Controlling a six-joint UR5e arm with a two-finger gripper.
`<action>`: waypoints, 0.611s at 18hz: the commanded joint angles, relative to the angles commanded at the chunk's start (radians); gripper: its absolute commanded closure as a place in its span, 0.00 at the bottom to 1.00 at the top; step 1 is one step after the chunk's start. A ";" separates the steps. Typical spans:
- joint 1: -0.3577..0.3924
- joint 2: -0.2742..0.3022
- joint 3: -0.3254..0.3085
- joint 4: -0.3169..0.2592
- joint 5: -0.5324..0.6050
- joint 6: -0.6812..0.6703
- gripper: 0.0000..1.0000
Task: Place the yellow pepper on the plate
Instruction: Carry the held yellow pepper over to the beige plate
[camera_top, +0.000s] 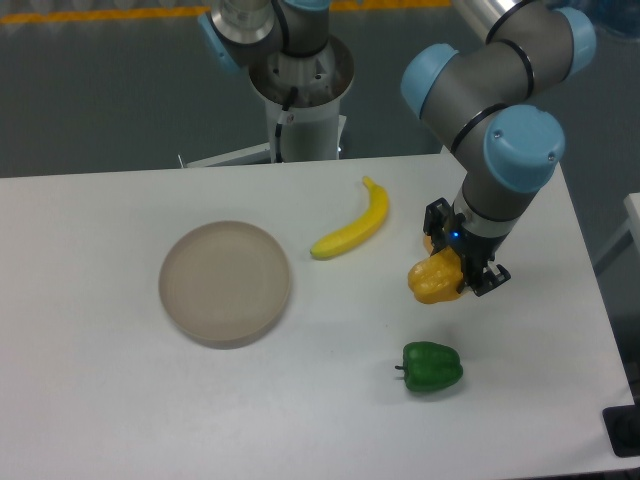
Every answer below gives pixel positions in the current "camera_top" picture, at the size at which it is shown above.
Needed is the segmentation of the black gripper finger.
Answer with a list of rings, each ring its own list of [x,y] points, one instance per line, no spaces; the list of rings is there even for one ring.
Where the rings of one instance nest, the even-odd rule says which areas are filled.
[[[451,212],[452,207],[445,198],[439,198],[425,208],[423,233],[433,250],[443,250],[449,244]]]
[[[478,266],[465,260],[462,264],[462,275],[457,293],[471,291],[476,297],[495,290],[511,279],[510,272],[503,265],[491,261],[486,266]]]

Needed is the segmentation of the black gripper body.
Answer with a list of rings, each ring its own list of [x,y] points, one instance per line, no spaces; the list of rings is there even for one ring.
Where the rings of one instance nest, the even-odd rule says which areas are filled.
[[[450,219],[448,246],[460,257],[461,271],[465,260],[478,266],[486,266],[489,261],[494,263],[495,254],[505,239],[505,235],[498,237],[476,235],[467,230],[458,219]]]

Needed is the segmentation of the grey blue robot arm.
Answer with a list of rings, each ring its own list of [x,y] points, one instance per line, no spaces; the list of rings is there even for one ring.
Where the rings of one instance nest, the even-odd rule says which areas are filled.
[[[496,252],[565,151],[558,121],[529,99],[583,70],[596,51],[591,21],[573,8],[458,1],[455,9],[481,48],[463,55],[431,45],[400,84],[413,115],[466,172],[453,201],[425,211],[429,255],[408,275],[425,304],[484,295],[509,279]],[[224,68],[248,70],[265,104],[273,162],[337,157],[339,104],[354,65],[329,32],[327,2],[215,1],[198,23]]]

